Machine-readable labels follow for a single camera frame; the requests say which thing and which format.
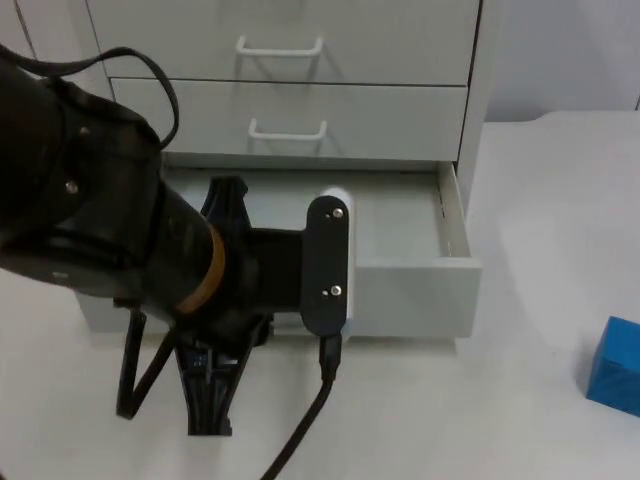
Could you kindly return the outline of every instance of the blue block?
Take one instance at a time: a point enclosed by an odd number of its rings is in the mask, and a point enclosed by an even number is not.
[[[587,398],[640,417],[640,325],[609,318],[593,359]]]

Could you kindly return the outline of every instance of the white drawer handle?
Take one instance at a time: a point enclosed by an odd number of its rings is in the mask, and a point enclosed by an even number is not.
[[[269,48],[247,48],[247,37],[242,35],[236,44],[238,55],[245,57],[281,57],[281,58],[312,58],[322,52],[324,41],[318,37],[316,44],[309,50],[278,50]]]
[[[327,122],[320,123],[318,133],[262,133],[258,132],[258,121],[253,118],[249,124],[249,137],[254,140],[288,140],[293,142],[319,142],[327,135]]]

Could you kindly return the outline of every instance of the wire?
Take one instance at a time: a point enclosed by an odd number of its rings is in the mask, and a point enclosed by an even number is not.
[[[318,417],[318,414],[327,403],[327,399],[331,394],[333,382],[336,378],[336,372],[340,366],[342,356],[342,336],[323,337],[320,339],[320,366],[322,369],[322,386],[315,400],[305,413],[296,429],[289,437],[287,443],[273,461],[271,466],[262,475],[260,480],[274,480],[282,471],[287,462],[291,459],[300,442],[305,437],[309,428]]]
[[[316,399],[313,401],[313,403],[309,407],[309,410],[307,410],[305,416],[302,417],[302,420],[300,420],[300,423],[294,430],[287,443],[284,445],[276,459],[273,461],[271,466],[267,469],[260,480],[273,480],[280,474],[284,466],[297,450],[300,442],[302,442],[302,439],[305,437],[307,431],[322,410],[322,407],[324,407],[324,404],[327,402],[332,387],[333,381],[322,382],[322,387],[320,388]]]
[[[17,65],[27,72],[39,75],[41,77],[66,77],[67,75],[73,75],[74,73],[86,70],[87,68],[95,65],[98,62],[103,62],[105,60],[118,57],[135,57],[141,60],[147,67],[149,67],[149,70],[151,70],[151,72],[155,75],[155,77],[158,79],[158,82],[160,82],[160,85],[167,94],[169,103],[171,104],[171,110],[173,112],[173,126],[171,127],[171,130],[169,131],[167,136],[160,142],[160,149],[164,149],[171,143],[173,138],[178,133],[178,128],[180,126],[180,107],[178,105],[178,97],[175,90],[173,89],[173,86],[171,85],[171,81],[164,73],[162,68],[160,68],[160,66],[156,62],[151,60],[151,58],[132,48],[116,47],[112,48],[111,50],[107,50],[106,52],[101,53],[100,55],[97,55],[95,57],[88,58],[86,60],[80,60],[77,62],[43,62],[41,60],[34,60],[32,58],[23,57],[22,55],[19,55],[9,50],[4,45],[0,44],[0,58],[3,58],[8,62]]]

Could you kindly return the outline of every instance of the white tabletop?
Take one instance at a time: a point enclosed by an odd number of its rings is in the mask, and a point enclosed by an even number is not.
[[[609,315],[640,321],[640,116],[489,124],[469,213],[471,339],[352,341],[281,478],[638,478],[640,419],[584,399]],[[251,479],[318,387],[315,348],[256,350],[232,438],[188,438],[175,364],[115,417],[122,336],[70,292],[0,275],[0,470],[19,479]],[[152,351],[145,351],[148,358]]]

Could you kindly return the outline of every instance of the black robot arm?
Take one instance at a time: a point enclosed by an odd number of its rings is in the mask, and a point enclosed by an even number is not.
[[[147,64],[167,92],[175,123],[163,140],[135,112],[60,78],[125,55]],[[255,229],[238,177],[212,179],[194,210],[161,175],[161,151],[178,120],[170,81],[134,50],[56,64],[0,45],[0,268],[129,309],[117,412],[135,415],[175,352],[192,435],[231,434],[229,405],[251,349],[266,341],[275,313],[299,312],[320,338],[323,388],[263,477],[274,478],[326,401],[340,362],[349,210],[320,196],[305,230]],[[333,285],[344,294],[328,295]],[[136,387],[145,311],[170,329]]]

